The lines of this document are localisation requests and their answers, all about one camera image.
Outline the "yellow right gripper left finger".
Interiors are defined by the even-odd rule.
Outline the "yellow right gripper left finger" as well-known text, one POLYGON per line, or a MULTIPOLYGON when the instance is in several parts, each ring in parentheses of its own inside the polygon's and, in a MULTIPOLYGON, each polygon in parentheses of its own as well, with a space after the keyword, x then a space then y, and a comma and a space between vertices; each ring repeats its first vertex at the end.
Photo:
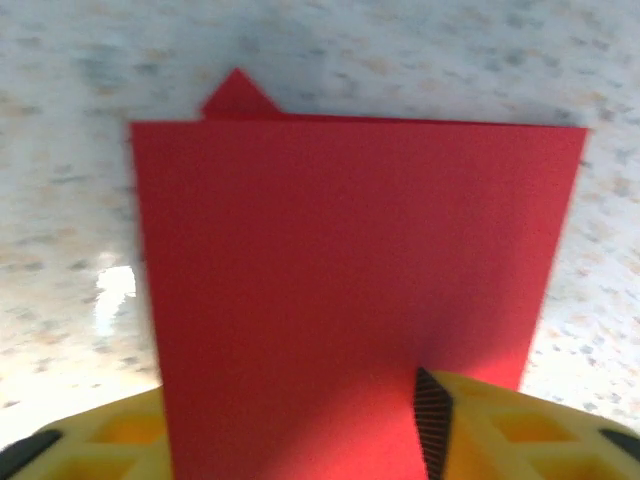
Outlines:
POLYGON ((0 450, 0 480, 174 480, 157 387, 41 427, 0 450))

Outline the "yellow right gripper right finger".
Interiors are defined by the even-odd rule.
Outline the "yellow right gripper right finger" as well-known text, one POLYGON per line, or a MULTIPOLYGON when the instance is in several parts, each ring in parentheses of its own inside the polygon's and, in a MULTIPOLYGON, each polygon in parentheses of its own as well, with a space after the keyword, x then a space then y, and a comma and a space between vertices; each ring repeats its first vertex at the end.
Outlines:
POLYGON ((640 480, 640 434, 604 417, 418 368, 426 480, 640 480))

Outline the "red cloth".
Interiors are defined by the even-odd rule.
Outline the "red cloth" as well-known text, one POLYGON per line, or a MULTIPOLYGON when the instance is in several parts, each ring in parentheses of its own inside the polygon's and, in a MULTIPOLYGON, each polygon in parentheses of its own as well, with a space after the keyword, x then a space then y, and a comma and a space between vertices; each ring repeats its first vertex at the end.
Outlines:
POLYGON ((427 480, 416 372, 519 384, 587 137, 133 122, 175 480, 427 480))

